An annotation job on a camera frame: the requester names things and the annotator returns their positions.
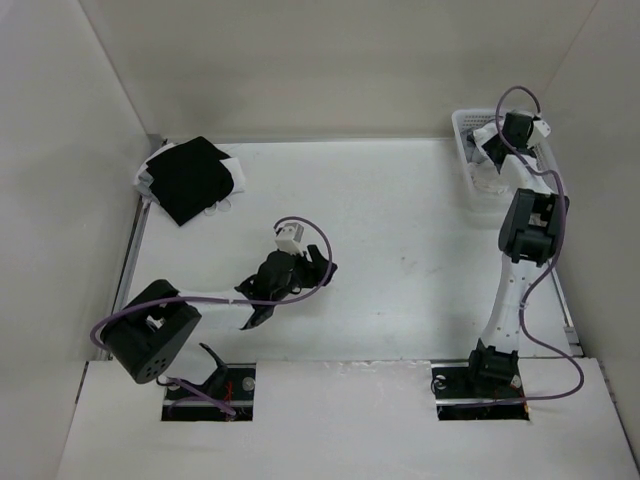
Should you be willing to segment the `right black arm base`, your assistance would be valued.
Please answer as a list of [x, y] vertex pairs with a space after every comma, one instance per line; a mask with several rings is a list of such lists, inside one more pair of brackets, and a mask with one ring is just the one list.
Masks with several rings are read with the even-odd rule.
[[521, 378], [472, 381], [466, 362], [431, 364], [431, 391], [436, 414], [441, 421], [528, 421], [526, 403], [512, 402], [524, 397]]

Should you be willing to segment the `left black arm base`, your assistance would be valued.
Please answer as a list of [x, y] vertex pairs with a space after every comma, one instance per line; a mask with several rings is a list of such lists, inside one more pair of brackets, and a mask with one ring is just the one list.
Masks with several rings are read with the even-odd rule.
[[208, 345], [200, 346], [212, 357], [215, 369], [201, 384], [191, 383], [202, 393], [225, 403], [234, 410], [230, 415], [217, 406], [167, 380], [157, 380], [164, 388], [161, 420], [164, 422], [251, 422], [254, 413], [257, 365], [229, 364]]

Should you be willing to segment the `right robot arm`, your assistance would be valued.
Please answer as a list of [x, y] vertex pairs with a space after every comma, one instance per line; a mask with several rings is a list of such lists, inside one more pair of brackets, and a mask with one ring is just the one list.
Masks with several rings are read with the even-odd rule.
[[520, 337], [530, 336], [524, 313], [533, 289], [557, 262], [569, 206], [559, 174], [537, 167], [535, 135], [545, 136], [542, 119], [517, 111], [498, 114], [474, 132], [476, 146], [513, 192], [498, 237], [502, 266], [496, 298], [463, 373], [471, 393], [498, 404], [523, 393]]

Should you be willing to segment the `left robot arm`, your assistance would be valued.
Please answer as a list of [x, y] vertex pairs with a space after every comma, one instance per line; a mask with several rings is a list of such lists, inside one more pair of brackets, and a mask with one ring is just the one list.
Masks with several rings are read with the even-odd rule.
[[93, 338], [136, 383], [146, 384], [167, 371], [206, 308], [216, 326], [248, 331], [270, 319], [289, 296], [328, 285], [337, 269], [315, 245], [301, 254], [276, 250], [216, 302], [196, 302], [194, 294], [180, 292], [168, 280], [155, 280]]

